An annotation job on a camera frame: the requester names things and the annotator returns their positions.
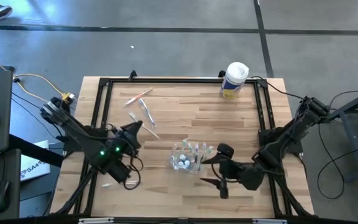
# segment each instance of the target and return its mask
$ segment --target yellow cable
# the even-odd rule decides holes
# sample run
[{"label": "yellow cable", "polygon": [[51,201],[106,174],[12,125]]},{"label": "yellow cable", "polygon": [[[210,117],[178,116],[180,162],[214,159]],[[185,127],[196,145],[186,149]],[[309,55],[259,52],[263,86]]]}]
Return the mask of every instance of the yellow cable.
[{"label": "yellow cable", "polygon": [[[6,68],[4,68],[1,64],[0,64],[0,68],[3,69],[4,71],[7,71]],[[20,76],[33,76],[33,77],[38,77],[38,78],[42,78],[43,80],[45,80],[49,85],[51,85],[59,94],[61,94],[61,96],[64,96],[65,94],[60,91],[52,82],[50,82],[49,80],[47,80],[45,77],[41,76],[41,75],[36,75],[36,74],[31,74],[31,73],[23,73],[23,74],[18,74],[18,75],[14,75],[13,78],[17,78],[17,77],[20,77]],[[37,96],[33,93],[30,93],[29,91],[27,91],[24,86],[20,83],[20,82],[17,82],[17,84],[22,88],[22,90],[30,95],[30,96],[33,96],[35,98],[38,98],[42,101],[45,101],[45,102],[48,102],[46,99],[40,97],[40,96]]]}]

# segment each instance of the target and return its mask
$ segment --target concrete floor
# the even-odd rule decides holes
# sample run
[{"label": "concrete floor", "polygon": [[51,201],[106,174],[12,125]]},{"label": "concrete floor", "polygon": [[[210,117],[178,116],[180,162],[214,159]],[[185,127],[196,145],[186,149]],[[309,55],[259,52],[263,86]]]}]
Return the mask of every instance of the concrete floor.
[{"label": "concrete floor", "polygon": [[[266,29],[358,30],[358,0],[259,2]],[[4,25],[258,28],[253,0],[0,0],[0,4],[14,8],[12,16],[0,22]],[[358,90],[358,35],[267,35],[267,43],[274,76],[285,79],[288,92],[329,103],[340,92]],[[215,77],[235,61],[247,64],[251,76],[266,77],[259,34],[0,30],[0,63],[15,66],[17,73],[42,74],[63,91],[74,93],[79,92],[85,75],[129,75],[131,70],[137,70],[139,75]],[[26,78],[25,86],[44,98],[56,96],[40,80]],[[13,91],[41,104],[17,86]],[[343,95],[334,107],[356,96]],[[294,114],[298,100],[289,100]],[[48,128],[56,134],[53,127]],[[321,130],[334,157],[348,152],[340,126],[323,125]],[[11,133],[30,142],[54,142],[36,120],[14,103]],[[316,178],[329,157],[320,143],[317,127],[304,138],[303,149],[315,213],[358,221],[358,181],[346,184],[344,195],[336,200],[325,199],[318,192]],[[352,156],[338,164],[345,174],[355,170]],[[321,188],[326,194],[340,191],[339,174],[333,166],[322,180]],[[29,211],[28,204],[46,203],[48,197],[43,198],[23,202],[28,209],[21,215],[40,215]]]}]

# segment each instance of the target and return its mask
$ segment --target white lid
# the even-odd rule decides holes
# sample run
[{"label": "white lid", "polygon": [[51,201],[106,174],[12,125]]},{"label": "white lid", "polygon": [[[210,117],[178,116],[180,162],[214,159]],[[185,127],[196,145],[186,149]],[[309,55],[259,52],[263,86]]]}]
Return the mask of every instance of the white lid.
[{"label": "white lid", "polygon": [[231,63],[226,70],[227,78],[235,83],[243,83],[247,79],[248,73],[249,68],[240,62]]}]

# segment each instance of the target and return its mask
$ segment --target computer mouse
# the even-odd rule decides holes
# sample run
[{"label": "computer mouse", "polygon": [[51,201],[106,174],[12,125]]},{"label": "computer mouse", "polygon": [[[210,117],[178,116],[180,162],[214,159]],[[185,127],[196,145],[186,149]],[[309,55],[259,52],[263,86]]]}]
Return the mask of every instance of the computer mouse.
[{"label": "computer mouse", "polygon": [[9,207],[9,181],[0,181],[0,212],[4,212]]}]

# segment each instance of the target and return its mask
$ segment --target wooden tabletop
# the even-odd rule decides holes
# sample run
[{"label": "wooden tabletop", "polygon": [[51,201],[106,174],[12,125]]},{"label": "wooden tabletop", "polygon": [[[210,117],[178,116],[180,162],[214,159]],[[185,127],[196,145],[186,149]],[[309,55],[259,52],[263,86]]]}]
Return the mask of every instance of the wooden tabletop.
[{"label": "wooden tabletop", "polygon": [[[281,78],[268,80],[279,90],[285,91]],[[99,77],[84,77],[78,97],[75,118],[87,125],[91,122]],[[142,145],[139,157],[144,162],[141,184],[135,190],[125,190],[108,174],[98,175],[94,194],[92,216],[106,217],[200,217],[200,218],[270,218],[273,217],[269,182],[265,177],[256,191],[246,190],[240,184],[229,184],[229,199],[220,199],[215,186],[199,180],[213,178],[210,167],[200,175],[176,172],[169,166],[168,159],[173,144],[188,138],[189,142],[206,142],[216,146],[225,142],[235,150],[233,159],[251,162],[250,157],[259,149],[257,131],[260,129],[254,87],[244,85],[240,97],[229,101],[219,97],[218,84],[189,83],[115,83],[108,123],[120,127],[131,123],[127,114],[132,111],[150,127],[150,122],[139,102],[124,108],[126,101],[153,87],[143,99],[156,120],[155,139],[141,129],[138,140]],[[286,95],[269,88],[276,126],[291,120]],[[104,106],[105,94],[100,106],[99,119]],[[53,198],[51,212],[57,211],[68,200],[80,179],[83,153],[76,152],[63,161]],[[308,183],[300,161],[293,155],[283,160],[287,184],[307,211],[313,213]],[[137,180],[135,174],[131,180]],[[81,208],[84,209],[88,187]],[[284,211],[281,191],[278,190],[280,208]]]}]

